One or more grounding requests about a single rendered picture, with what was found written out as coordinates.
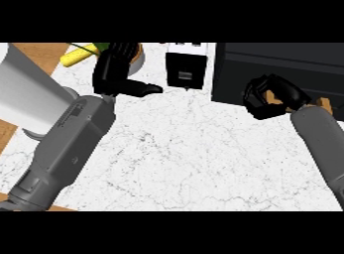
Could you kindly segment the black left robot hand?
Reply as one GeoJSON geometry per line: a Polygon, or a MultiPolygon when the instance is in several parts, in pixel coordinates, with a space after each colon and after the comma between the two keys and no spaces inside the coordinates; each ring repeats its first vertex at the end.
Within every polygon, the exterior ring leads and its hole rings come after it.
{"type": "Polygon", "coordinates": [[[131,61],[138,49],[136,43],[111,43],[101,52],[92,73],[92,87],[97,94],[144,97],[163,92],[162,86],[128,78],[131,61]]]}

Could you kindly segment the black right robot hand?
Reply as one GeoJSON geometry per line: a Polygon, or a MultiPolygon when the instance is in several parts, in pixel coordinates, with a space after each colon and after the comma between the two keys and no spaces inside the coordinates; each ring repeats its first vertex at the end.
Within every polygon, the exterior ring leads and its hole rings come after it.
{"type": "Polygon", "coordinates": [[[305,91],[281,76],[271,74],[255,78],[247,84],[244,106],[258,120],[286,114],[286,110],[297,110],[311,102],[305,91]],[[263,94],[271,91],[280,104],[266,101],[263,94]]]}

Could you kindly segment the tan cup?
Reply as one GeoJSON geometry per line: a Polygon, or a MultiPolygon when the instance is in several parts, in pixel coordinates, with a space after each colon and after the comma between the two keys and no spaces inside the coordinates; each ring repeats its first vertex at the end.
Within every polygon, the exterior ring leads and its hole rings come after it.
{"type": "MultiPolygon", "coordinates": [[[[263,98],[269,104],[281,104],[283,101],[275,97],[275,94],[272,93],[271,90],[268,90],[263,93],[263,98]]],[[[327,97],[320,97],[317,101],[311,102],[306,104],[306,107],[314,107],[318,106],[327,110],[328,113],[333,113],[333,107],[331,107],[331,102],[327,97]]]]}

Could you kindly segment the grey pot with brown inside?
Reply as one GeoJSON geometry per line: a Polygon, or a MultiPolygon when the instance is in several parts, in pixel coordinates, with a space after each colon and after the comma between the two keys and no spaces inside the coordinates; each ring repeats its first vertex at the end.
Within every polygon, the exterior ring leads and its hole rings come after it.
{"type": "Polygon", "coordinates": [[[141,70],[141,68],[144,66],[144,62],[145,62],[145,53],[144,53],[144,49],[142,49],[142,44],[138,44],[138,52],[136,52],[136,55],[131,61],[128,75],[133,75],[138,73],[138,71],[141,70]]]}

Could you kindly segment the green leaf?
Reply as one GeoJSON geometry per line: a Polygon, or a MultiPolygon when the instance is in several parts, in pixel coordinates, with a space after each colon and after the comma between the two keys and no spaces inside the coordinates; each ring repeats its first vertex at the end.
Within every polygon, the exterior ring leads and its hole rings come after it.
{"type": "Polygon", "coordinates": [[[80,46],[74,44],[76,49],[71,51],[74,56],[100,56],[102,51],[108,49],[108,43],[91,43],[80,46]]]}

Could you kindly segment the yellow banana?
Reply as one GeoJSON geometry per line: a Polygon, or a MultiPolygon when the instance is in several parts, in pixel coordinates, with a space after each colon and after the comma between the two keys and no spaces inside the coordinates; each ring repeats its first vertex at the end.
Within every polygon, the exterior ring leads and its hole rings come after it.
{"type": "Polygon", "coordinates": [[[76,49],[66,53],[61,56],[61,64],[66,67],[73,66],[79,62],[82,62],[85,59],[88,59],[91,56],[98,56],[98,48],[95,44],[89,44],[86,46],[77,46],[76,49]]]}

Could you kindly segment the black and white appliance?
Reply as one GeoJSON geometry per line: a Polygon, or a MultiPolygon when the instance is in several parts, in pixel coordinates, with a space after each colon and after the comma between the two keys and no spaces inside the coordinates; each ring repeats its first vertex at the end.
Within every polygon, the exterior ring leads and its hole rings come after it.
{"type": "Polygon", "coordinates": [[[201,90],[206,85],[206,77],[212,44],[203,42],[170,43],[166,52],[167,85],[201,90]]]}

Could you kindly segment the dark grey cabinet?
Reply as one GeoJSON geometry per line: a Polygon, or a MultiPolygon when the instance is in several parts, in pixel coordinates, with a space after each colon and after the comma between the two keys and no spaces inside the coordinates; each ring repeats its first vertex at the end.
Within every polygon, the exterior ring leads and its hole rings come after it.
{"type": "Polygon", "coordinates": [[[249,82],[272,73],[327,97],[344,121],[344,43],[218,43],[212,100],[243,105],[249,82]]]}

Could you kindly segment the white cylinder roll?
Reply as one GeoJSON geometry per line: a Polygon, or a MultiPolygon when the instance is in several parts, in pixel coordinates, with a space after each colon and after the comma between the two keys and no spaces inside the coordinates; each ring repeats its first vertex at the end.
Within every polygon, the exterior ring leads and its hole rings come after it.
{"type": "Polygon", "coordinates": [[[74,101],[17,47],[0,43],[0,119],[45,135],[74,101]]]}

